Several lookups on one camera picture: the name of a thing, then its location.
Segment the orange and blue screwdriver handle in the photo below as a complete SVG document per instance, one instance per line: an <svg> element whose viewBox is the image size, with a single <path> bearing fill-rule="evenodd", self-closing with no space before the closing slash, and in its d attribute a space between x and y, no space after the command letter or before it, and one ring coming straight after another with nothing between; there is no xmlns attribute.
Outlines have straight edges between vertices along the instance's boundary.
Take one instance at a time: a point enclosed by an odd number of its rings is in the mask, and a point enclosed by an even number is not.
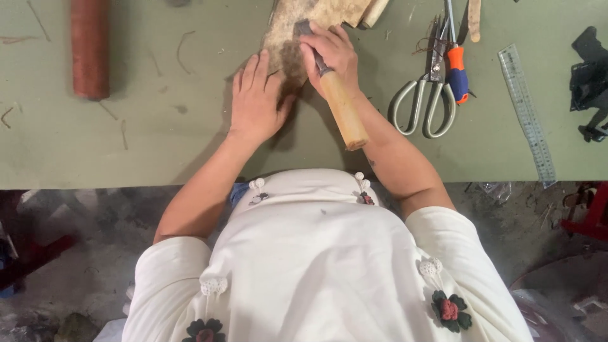
<svg viewBox="0 0 608 342"><path fill-rule="evenodd" d="M450 60L449 83L457 104L465 103L469 99L469 79L462 61L464 53L465 50L460 46L447 52L447 58Z"/></svg>

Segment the scissors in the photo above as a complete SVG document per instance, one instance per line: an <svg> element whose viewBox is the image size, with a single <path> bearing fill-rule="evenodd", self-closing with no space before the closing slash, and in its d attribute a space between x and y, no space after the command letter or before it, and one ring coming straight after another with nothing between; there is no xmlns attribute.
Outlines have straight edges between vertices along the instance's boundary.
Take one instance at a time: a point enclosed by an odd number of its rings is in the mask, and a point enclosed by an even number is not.
<svg viewBox="0 0 608 342"><path fill-rule="evenodd" d="M434 27L435 36L433 42L432 56L430 60L429 70L426 75L420 80L420 82L411 81L405 87L403 87L397 95L395 95L395 102L389 112L389 117L391 123L395 128L404 136L408 136L416 130L418 126L418 120L420 118L420 108L422 107L422 99L424 95L424 88L427 82L436 83L437 85L433 87L434 92L432 94L432 99L430 102L429 112L426 116L426 121L423 125L423 133L427 138L439 138L440 136L446 134L446 132L450 129L452 124L454 123L454 119L456 117L456 99L454 98L454 93L452 92L452 87L450 84L445 84L443 81L443 77L441 76L441 62L443 61L443 55L446 51L447 42L445 39L446 36L446 28L449 24L450 17L446 18L446 22L441 25L441 17L435 18ZM416 87L418 84L418 97L416 98L415 108L414 108L414 117L413 120L410 118L410 125L408 128L403 131L397 123L397 110L399 109L399 104L405 98L405 96ZM433 115L435 114L435 107L437 107L437 102L441 97L441 89L447 95L447 99L449 101L450 113L447 117L447 122L441 127L436 133L430 131L430 123L433 121Z"/></svg>

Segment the woman's right hand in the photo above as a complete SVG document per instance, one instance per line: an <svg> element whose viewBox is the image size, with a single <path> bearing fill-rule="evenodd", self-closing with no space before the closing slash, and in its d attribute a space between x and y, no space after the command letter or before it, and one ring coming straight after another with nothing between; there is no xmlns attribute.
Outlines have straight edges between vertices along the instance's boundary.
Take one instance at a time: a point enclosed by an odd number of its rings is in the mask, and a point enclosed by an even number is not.
<svg viewBox="0 0 608 342"><path fill-rule="evenodd" d="M325 30L314 21L310 22L310 28L313 35L300 36L300 50L304 56L304 65L310 83L325 98L321 88L319 68L314 61L314 48L323 57L325 64L340 75L349 95L354 97L359 94L357 53L346 31L340 25Z"/></svg>

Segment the woman's left hand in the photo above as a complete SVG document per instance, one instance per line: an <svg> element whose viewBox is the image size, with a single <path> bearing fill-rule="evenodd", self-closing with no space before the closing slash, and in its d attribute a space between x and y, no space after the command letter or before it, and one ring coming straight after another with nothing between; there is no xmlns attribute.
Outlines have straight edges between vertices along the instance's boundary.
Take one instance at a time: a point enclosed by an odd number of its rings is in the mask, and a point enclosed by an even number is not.
<svg viewBox="0 0 608 342"><path fill-rule="evenodd" d="M288 96L277 110L285 75L278 71L268 77L268 62L267 50L262 50L260 56L251 56L245 69L234 76L232 85L232 124L228 134L256 147L283 126L295 100L295 95Z"/></svg>

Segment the brown cylinder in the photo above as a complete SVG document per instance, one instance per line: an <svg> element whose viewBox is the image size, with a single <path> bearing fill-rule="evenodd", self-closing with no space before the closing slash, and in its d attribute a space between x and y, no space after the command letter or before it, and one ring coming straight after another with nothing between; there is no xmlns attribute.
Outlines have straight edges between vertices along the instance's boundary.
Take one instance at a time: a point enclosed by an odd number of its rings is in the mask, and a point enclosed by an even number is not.
<svg viewBox="0 0 608 342"><path fill-rule="evenodd" d="M89 100L110 95L109 0L72 0L74 94Z"/></svg>

